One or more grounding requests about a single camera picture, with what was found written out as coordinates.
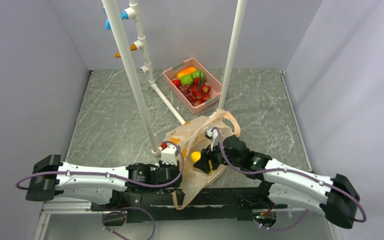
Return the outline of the green fake fruit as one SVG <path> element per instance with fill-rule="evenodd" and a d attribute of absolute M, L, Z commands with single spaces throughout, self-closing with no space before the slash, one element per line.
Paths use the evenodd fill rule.
<path fill-rule="evenodd" d="M 190 86 L 194 83 L 194 78 L 192 77 L 191 74 L 185 74 L 180 77 L 180 82 L 183 86 L 186 86 L 186 85 Z"/>

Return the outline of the translucent orange plastic bag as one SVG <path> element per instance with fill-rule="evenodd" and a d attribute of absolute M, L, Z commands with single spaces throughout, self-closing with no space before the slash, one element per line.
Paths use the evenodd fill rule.
<path fill-rule="evenodd" d="M 221 137 L 227 138 L 232 135 L 239 136 L 241 133 L 240 125 L 229 111 L 217 110 L 212 116 L 198 116 L 185 124 L 169 131 L 164 138 L 177 144 L 183 155 L 184 170 L 180 189 L 184 193 L 183 200 L 180 200 L 179 193 L 172 193 L 174 207 L 177 210 L 185 209 L 198 193 L 205 187 L 216 181 L 227 168 L 225 165 L 211 170 L 209 173 L 194 167 L 198 159 L 198 152 L 210 145 L 211 141 L 205 137 L 209 127 L 217 127 Z"/>

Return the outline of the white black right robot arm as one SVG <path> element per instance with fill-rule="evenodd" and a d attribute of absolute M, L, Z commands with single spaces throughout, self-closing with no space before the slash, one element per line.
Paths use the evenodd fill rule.
<path fill-rule="evenodd" d="M 237 136 L 223 142 L 211 137 L 211 143 L 201 151 L 190 155 L 193 166 L 206 174 L 212 174 L 221 165 L 230 166 L 260 184 L 248 201 L 255 208 L 287 205 L 304 208 L 324 216 L 330 223 L 343 229 L 351 229 L 361 208 L 360 196 L 349 179 L 341 174 L 335 177 L 317 176 L 253 151 Z"/>

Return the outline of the yellow fake lemon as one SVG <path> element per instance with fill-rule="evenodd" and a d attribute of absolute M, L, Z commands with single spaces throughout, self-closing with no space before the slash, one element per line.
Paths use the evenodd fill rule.
<path fill-rule="evenodd" d="M 198 162 L 201 159 L 202 155 L 200 151 L 194 151 L 190 154 L 190 159 L 193 163 Z"/>

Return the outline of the red fake grape bunch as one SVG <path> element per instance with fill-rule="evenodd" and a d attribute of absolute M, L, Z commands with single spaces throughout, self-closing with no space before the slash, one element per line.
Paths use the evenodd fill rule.
<path fill-rule="evenodd" d="M 196 101 L 196 98 L 193 96 L 191 92 L 191 86 L 189 84 L 181 85 L 179 88 L 182 95 L 191 103 L 193 104 Z"/>

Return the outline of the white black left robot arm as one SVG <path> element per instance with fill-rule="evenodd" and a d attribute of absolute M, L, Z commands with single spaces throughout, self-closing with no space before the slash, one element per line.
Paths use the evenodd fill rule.
<path fill-rule="evenodd" d="M 106 205 L 111 210 L 124 203 L 124 192 L 153 193 L 172 190 L 182 182 L 179 162 L 134 163 L 119 167 L 90 167 L 61 161 L 51 154 L 32 170 L 25 199 L 47 202 L 65 197 Z"/>

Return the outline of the red fake strawberry bunch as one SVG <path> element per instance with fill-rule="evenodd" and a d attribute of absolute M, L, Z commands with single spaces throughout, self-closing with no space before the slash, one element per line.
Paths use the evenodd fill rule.
<path fill-rule="evenodd" d="M 211 98 L 211 87 L 207 84 L 202 83 L 198 78 L 194 78 L 194 82 L 190 90 L 196 101 L 192 104 L 194 107 L 209 101 Z"/>

